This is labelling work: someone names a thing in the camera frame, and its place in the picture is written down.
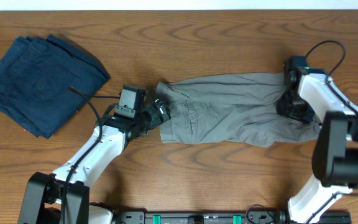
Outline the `grey shorts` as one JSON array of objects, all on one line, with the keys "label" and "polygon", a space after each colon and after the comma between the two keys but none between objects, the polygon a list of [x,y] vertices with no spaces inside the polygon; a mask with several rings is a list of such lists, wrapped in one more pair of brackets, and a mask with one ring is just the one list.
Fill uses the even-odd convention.
[{"label": "grey shorts", "polygon": [[319,120],[302,123],[280,116],[276,104],[284,94],[282,73],[225,74],[160,82],[156,95],[170,110],[160,127],[164,143],[243,142],[270,147],[275,142],[318,138]]}]

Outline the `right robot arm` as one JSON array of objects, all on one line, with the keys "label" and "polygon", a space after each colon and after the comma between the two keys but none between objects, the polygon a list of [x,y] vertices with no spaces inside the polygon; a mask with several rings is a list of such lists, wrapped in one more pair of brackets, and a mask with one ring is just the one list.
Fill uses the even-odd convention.
[{"label": "right robot arm", "polygon": [[329,212],[343,196],[358,196],[358,106],[335,86],[330,74],[306,65],[287,66],[278,112],[298,121],[317,116],[321,131],[312,156],[313,174],[275,216],[275,223],[343,223]]}]

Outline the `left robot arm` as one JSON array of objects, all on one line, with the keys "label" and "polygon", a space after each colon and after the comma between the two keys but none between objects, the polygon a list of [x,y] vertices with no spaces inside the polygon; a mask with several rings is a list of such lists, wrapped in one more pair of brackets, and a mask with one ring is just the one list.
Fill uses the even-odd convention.
[{"label": "left robot arm", "polygon": [[51,174],[36,172],[27,183],[18,222],[116,223],[112,210],[90,203],[91,188],[129,142],[171,118],[159,99],[137,106],[109,106],[70,160]]}]

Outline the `folded navy blue garment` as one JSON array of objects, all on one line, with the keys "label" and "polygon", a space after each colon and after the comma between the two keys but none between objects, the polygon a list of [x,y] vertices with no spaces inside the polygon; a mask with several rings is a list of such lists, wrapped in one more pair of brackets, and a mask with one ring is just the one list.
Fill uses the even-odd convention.
[{"label": "folded navy blue garment", "polygon": [[69,88],[93,95],[109,78],[97,59],[54,35],[19,36],[0,60],[0,111],[48,139],[85,103]]}]

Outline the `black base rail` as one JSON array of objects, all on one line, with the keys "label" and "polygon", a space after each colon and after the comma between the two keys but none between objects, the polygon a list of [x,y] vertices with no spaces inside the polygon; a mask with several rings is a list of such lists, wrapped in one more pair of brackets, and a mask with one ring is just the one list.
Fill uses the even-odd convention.
[{"label": "black base rail", "polygon": [[280,224],[291,223],[287,214],[250,208],[243,213],[150,213],[142,210],[114,211],[100,203],[89,205],[89,222],[106,224]]}]

